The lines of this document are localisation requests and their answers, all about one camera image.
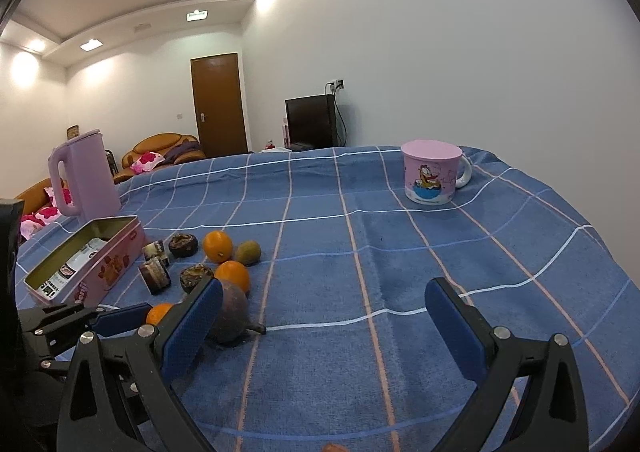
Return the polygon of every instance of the ceiling vent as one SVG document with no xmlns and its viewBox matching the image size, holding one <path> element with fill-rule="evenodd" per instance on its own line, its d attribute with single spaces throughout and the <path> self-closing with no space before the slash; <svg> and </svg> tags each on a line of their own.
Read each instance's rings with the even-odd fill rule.
<svg viewBox="0 0 640 452">
<path fill-rule="evenodd" d="M 136 34 L 138 32 L 143 32 L 149 28 L 151 28 L 151 23 L 140 23 L 138 26 L 134 26 L 133 33 Z"/>
</svg>

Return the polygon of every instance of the open tin box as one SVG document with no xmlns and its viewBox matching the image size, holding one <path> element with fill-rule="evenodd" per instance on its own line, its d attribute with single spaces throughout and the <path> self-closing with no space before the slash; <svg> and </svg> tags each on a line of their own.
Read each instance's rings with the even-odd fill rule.
<svg viewBox="0 0 640 452">
<path fill-rule="evenodd" d="M 41 305 L 84 302 L 96 306 L 145 245 L 137 216 L 94 219 L 47 255 L 24 283 Z M 79 252 L 84 259 L 78 259 Z M 71 265 L 75 262 L 82 263 L 77 270 Z"/>
</svg>

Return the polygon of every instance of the mug lid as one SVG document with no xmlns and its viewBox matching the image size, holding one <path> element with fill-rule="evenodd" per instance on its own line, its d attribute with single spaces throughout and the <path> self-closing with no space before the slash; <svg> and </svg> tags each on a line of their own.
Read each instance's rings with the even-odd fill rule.
<svg viewBox="0 0 640 452">
<path fill-rule="evenodd" d="M 405 155 L 418 159 L 455 159 L 462 156 L 462 149 L 457 145 L 437 140 L 413 140 L 400 149 Z"/>
</svg>

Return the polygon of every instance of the purple cloth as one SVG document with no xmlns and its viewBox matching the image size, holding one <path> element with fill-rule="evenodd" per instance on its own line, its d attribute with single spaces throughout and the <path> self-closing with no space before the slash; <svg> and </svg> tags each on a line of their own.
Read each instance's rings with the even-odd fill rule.
<svg viewBox="0 0 640 452">
<path fill-rule="evenodd" d="M 201 151 L 202 147 L 196 140 L 185 141 L 180 145 L 176 145 L 173 149 L 169 149 L 164 155 L 163 165 L 171 165 L 178 158 L 178 156 L 188 153 L 189 151 Z"/>
</svg>

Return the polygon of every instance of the blue gripper pad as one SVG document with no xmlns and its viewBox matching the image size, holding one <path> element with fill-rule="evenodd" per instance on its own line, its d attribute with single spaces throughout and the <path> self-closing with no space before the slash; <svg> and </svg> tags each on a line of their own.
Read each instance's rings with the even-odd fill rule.
<svg viewBox="0 0 640 452">
<path fill-rule="evenodd" d="M 493 341 L 487 333 L 482 335 L 483 343 L 461 311 L 473 317 L 476 329 L 480 328 L 484 332 L 491 331 L 491 327 L 477 309 L 460 301 L 453 289 L 444 283 L 444 279 L 444 286 L 438 281 L 439 279 L 433 279 L 427 283 L 424 290 L 425 306 L 462 376 L 479 385 L 488 372 L 492 353 L 487 356 L 487 351 L 488 347 L 493 348 Z"/>
<path fill-rule="evenodd" d="M 146 314 L 150 310 L 151 306 L 143 302 L 135 306 L 106 311 L 98 315 L 91 329 L 103 337 L 110 337 L 137 329 L 145 323 Z"/>
<path fill-rule="evenodd" d="M 160 372 L 170 384 L 187 372 L 222 306 L 222 285 L 214 279 L 202 290 L 162 349 Z"/>
</svg>

